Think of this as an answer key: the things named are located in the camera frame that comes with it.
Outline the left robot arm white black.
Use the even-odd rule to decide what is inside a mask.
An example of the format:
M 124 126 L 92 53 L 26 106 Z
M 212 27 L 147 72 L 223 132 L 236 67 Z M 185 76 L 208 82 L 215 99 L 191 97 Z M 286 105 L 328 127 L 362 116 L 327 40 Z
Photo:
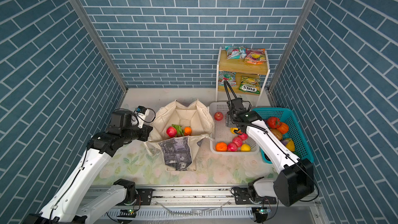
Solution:
M 88 141 L 83 158 L 55 196 L 37 213 L 29 214 L 25 224 L 93 224 L 114 206 L 134 207 L 140 200 L 135 183 L 118 179 L 88 204 L 81 202 L 93 181 L 118 149 L 134 140 L 148 141 L 153 127 L 147 117 L 154 110 L 139 106 L 135 111 L 120 108 L 112 112 L 104 132 Z

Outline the pink dragon fruit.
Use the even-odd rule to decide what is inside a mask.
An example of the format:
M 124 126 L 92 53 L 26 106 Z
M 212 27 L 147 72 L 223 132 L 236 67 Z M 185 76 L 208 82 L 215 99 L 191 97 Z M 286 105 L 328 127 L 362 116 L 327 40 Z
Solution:
M 172 124 L 166 131 L 170 138 L 183 137 L 183 129 L 181 125 Z

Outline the beige canvas grocery bag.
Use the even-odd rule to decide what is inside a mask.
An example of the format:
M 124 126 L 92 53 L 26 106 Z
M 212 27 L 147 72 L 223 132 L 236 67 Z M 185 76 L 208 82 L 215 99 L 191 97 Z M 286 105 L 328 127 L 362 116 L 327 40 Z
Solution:
M 159 155 L 168 171 L 195 171 L 195 158 L 205 139 L 211 139 L 215 122 L 209 107 L 199 100 L 189 106 L 173 101 L 160 108 L 144 143 L 151 156 Z

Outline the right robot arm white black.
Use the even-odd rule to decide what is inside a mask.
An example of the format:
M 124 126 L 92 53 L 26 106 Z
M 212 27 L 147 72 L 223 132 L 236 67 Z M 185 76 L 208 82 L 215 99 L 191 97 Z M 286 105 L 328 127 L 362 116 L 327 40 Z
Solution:
M 241 98 L 229 99 L 227 105 L 229 122 L 258 144 L 277 171 L 273 189 L 279 201 L 291 206 L 313 193 L 316 188 L 313 164 L 286 148 L 257 112 L 243 106 Z

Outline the orange with green leaves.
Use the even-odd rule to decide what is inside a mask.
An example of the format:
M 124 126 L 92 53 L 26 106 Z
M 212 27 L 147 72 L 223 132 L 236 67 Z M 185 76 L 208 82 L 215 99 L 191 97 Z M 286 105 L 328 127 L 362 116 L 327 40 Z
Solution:
M 184 136 L 190 136 L 192 134 L 192 129 L 190 127 L 185 127 L 183 133 Z

